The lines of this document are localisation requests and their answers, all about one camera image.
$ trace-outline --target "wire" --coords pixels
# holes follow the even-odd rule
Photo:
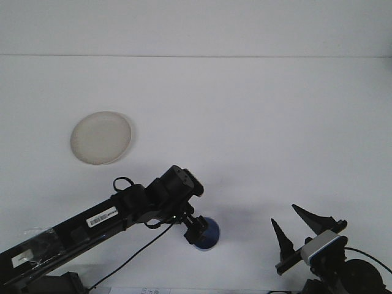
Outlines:
[[[351,247],[345,247],[344,249],[345,250],[351,250],[351,251],[358,252],[360,254],[363,254],[363,255],[369,257],[370,259],[373,259],[375,262],[377,262],[379,265],[381,265],[383,268],[385,268],[387,271],[389,271],[392,274],[392,270],[389,267],[384,265],[380,260],[378,260],[375,257],[371,256],[370,254],[367,254],[366,252],[363,252],[363,251],[360,251],[359,249],[355,249],[355,248],[351,248]]]
[[[148,244],[146,244],[145,246],[143,246],[141,249],[139,249],[133,256],[131,256],[126,262],[124,262],[121,266],[119,266],[117,269],[115,269],[114,271],[112,271],[110,274],[108,274],[107,276],[103,277],[100,281],[96,282],[93,286],[91,286],[90,288],[87,289],[87,291],[85,292],[85,294],[90,293],[90,291],[94,288],[96,288],[100,283],[102,283],[104,280],[108,279],[109,277],[111,277],[112,275],[114,275],[115,273],[117,273],[119,270],[121,270],[123,267],[125,267],[132,259],[134,259],[141,251],[145,250],[148,246],[150,246],[153,242],[157,241],[160,237],[162,237],[167,231],[169,231],[169,229],[171,229],[172,226],[174,226],[175,223],[172,223],[171,225],[169,225],[161,234],[159,234],[158,236],[156,236],[153,240],[151,240]]]

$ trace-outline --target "white backdrop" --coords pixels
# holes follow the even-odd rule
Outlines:
[[[301,288],[303,263],[274,269],[271,217],[296,247],[313,235],[292,203],[346,219],[349,245],[391,265],[391,77],[388,58],[0,57],[1,249],[105,200],[117,176],[147,185],[178,164],[204,184],[192,204],[219,244],[200,252],[175,227],[105,285]],[[128,116],[132,146],[86,165],[70,134],[101,110]],[[91,285],[157,234],[134,226],[57,273]]]
[[[392,56],[389,0],[0,1],[0,53]]]

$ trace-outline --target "barcode label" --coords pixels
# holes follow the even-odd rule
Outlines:
[[[90,217],[87,220],[87,225],[89,226],[89,228],[95,227],[101,222],[104,222],[105,220],[113,216],[116,216],[117,214],[118,214],[117,208],[111,207],[108,210],[105,210],[104,212],[97,214],[96,216]]]

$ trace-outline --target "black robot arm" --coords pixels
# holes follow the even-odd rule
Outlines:
[[[188,201],[201,196],[203,186],[188,170],[174,165],[146,188],[130,183],[124,190],[113,183],[117,193],[108,200],[1,253],[0,290],[24,293],[32,282],[134,224],[155,219],[147,226],[156,228],[184,222],[191,244],[208,228],[202,216],[192,216]]]
[[[293,243],[278,224],[271,219],[281,248],[281,262],[277,273],[283,274],[299,261],[310,266],[320,280],[308,280],[301,294],[390,294],[377,269],[364,260],[345,261],[346,236],[338,235],[346,228],[345,220],[312,214],[299,206],[294,210],[317,235],[306,238],[305,245],[294,250]]]

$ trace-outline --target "white label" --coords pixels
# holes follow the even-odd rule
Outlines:
[[[13,268],[16,268],[17,266],[20,266],[20,265],[24,264],[25,262],[32,260],[33,257],[34,256],[32,254],[31,249],[28,249],[28,250],[22,252],[21,254],[15,256],[14,258],[11,258],[12,266],[13,266]]]
[[[101,222],[104,222],[105,220],[116,216],[118,214],[117,208],[111,207],[108,210],[105,210],[104,212],[97,214],[96,216],[90,217],[87,220],[87,225],[92,228],[95,227],[96,225],[99,225]]]

